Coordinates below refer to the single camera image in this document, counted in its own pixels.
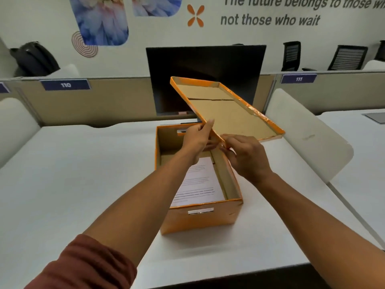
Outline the white printed paper sheet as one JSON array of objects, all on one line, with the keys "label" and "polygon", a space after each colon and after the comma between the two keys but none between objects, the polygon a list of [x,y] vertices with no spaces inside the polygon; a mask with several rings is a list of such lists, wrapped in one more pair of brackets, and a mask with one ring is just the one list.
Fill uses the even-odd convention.
[{"label": "white printed paper sheet", "polygon": [[192,165],[179,187],[171,208],[226,200],[211,157],[202,157]]}]

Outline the person's right forearm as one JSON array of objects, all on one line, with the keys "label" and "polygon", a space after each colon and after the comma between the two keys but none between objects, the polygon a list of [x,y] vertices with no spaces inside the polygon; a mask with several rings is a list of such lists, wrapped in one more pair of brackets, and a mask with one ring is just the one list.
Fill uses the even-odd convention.
[{"label": "person's right forearm", "polygon": [[385,289],[385,252],[292,188],[277,174],[253,174],[315,270],[332,289]]}]

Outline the person's right hand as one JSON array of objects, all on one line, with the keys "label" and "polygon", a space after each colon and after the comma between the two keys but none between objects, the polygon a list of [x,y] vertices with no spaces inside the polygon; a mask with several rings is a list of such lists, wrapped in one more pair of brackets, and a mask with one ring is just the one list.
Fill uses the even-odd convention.
[{"label": "person's right hand", "polygon": [[222,134],[225,148],[232,149],[237,161],[229,161],[232,168],[255,187],[270,181],[274,173],[264,146],[253,136]]}]

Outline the brown spiral wall decal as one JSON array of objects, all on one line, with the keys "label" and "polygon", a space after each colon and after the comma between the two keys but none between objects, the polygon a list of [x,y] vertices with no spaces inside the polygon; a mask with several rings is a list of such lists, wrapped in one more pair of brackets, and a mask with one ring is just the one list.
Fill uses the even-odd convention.
[{"label": "brown spiral wall decal", "polygon": [[98,54],[99,48],[96,45],[86,45],[79,31],[73,33],[71,42],[74,49],[85,58],[93,58]]}]

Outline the orange cardboard storage box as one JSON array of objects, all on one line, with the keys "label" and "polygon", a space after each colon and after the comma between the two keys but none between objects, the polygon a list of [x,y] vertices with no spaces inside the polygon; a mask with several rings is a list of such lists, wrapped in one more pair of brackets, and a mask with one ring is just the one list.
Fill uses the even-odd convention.
[{"label": "orange cardboard storage box", "polygon": [[[198,205],[187,205],[169,209],[161,226],[162,235],[198,228],[234,224],[243,205],[243,196],[228,159],[219,150],[214,149],[200,154],[211,157],[215,173],[226,200]],[[214,212],[188,215],[189,210],[214,208]]]}]

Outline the black mesh office chair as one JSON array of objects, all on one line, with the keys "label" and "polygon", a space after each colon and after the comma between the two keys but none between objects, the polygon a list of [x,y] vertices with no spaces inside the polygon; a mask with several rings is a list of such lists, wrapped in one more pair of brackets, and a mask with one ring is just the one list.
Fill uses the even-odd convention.
[{"label": "black mesh office chair", "polygon": [[300,67],[301,59],[301,42],[285,42],[282,72],[293,72],[297,71]]},{"label": "black mesh office chair", "polygon": [[361,70],[367,53],[366,46],[338,45],[326,71]]},{"label": "black mesh office chair", "polygon": [[380,41],[378,51],[374,57],[374,60],[385,62],[385,40]]}]

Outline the orange cardboard box lid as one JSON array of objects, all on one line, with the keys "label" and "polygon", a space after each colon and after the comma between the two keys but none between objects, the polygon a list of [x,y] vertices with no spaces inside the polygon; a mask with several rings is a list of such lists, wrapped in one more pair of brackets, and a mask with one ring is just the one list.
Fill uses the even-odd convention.
[{"label": "orange cardboard box lid", "polygon": [[214,119],[214,136],[253,136],[259,141],[282,138],[285,131],[220,82],[170,78],[170,85],[201,122]]}]

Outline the beige partition panel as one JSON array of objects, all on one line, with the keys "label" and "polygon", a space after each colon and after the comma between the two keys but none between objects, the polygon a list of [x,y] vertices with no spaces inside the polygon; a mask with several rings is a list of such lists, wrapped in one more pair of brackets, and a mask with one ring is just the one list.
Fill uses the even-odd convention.
[{"label": "beige partition panel", "polygon": [[19,80],[15,89],[44,126],[158,120],[149,77],[92,78],[89,84],[89,90],[46,91],[37,80]]},{"label": "beige partition panel", "polygon": [[[316,73],[313,83],[281,84],[283,74]],[[273,77],[262,113],[272,93],[283,89],[315,115],[330,111],[385,108],[385,72],[378,71],[304,71],[278,72]]]}]

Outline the large blue flower wall poster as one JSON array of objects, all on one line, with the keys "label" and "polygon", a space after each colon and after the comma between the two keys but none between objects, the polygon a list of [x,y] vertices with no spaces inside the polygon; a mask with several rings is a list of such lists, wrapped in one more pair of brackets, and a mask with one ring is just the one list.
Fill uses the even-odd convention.
[{"label": "large blue flower wall poster", "polygon": [[69,0],[87,46],[121,46],[129,37],[123,0]]}]

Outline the maroon sleeve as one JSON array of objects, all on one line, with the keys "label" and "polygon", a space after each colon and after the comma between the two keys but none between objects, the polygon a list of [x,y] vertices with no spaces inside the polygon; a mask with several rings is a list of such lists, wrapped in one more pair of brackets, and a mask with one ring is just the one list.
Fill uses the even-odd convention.
[{"label": "maroon sleeve", "polygon": [[130,289],[136,276],[122,253],[79,234],[24,289]]}]

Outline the white rounded desk divider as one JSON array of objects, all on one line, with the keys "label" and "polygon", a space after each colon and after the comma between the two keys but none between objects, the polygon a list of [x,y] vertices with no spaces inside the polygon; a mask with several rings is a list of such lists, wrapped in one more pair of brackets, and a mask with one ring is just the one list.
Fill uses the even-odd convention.
[{"label": "white rounded desk divider", "polygon": [[41,127],[16,98],[0,101],[0,169],[38,132]]},{"label": "white rounded desk divider", "polygon": [[369,60],[363,67],[363,71],[385,72],[385,62],[379,60]]},{"label": "white rounded desk divider", "polygon": [[351,144],[283,89],[272,93],[266,115],[325,184],[353,159]]},{"label": "white rounded desk divider", "polygon": [[68,64],[59,70],[47,75],[45,78],[52,79],[68,79],[68,78],[80,78],[80,73],[75,64]]}]

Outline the person's left hand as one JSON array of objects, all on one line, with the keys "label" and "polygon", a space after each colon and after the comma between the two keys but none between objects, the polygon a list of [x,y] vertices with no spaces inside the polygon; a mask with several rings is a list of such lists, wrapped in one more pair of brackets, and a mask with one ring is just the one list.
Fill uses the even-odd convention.
[{"label": "person's left hand", "polygon": [[190,166],[195,165],[199,161],[202,152],[213,150],[219,144],[217,139],[211,138],[211,133],[208,141],[200,140],[200,128],[202,125],[204,124],[190,126],[184,135],[180,152],[188,159]]}]

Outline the black computer monitor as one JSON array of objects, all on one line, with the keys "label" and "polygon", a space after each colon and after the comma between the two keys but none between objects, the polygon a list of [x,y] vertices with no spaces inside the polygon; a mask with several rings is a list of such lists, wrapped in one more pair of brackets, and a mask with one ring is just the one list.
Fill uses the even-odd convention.
[{"label": "black computer monitor", "polygon": [[220,82],[253,104],[266,45],[146,48],[158,116],[192,113],[170,84],[172,76]]}]

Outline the person's left forearm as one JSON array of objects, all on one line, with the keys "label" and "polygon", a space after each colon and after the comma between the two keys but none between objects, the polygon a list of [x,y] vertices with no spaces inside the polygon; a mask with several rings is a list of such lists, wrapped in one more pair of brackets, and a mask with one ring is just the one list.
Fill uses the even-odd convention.
[{"label": "person's left forearm", "polygon": [[111,204],[84,232],[140,264],[170,209],[187,171],[200,151],[181,149],[165,165]]}]

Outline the grey wall lettering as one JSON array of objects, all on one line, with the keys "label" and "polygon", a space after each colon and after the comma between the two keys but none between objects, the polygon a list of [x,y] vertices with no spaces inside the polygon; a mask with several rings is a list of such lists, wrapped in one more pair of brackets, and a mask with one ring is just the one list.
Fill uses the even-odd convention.
[{"label": "grey wall lettering", "polygon": [[385,16],[385,0],[224,0],[224,5],[222,26],[318,26]]}]

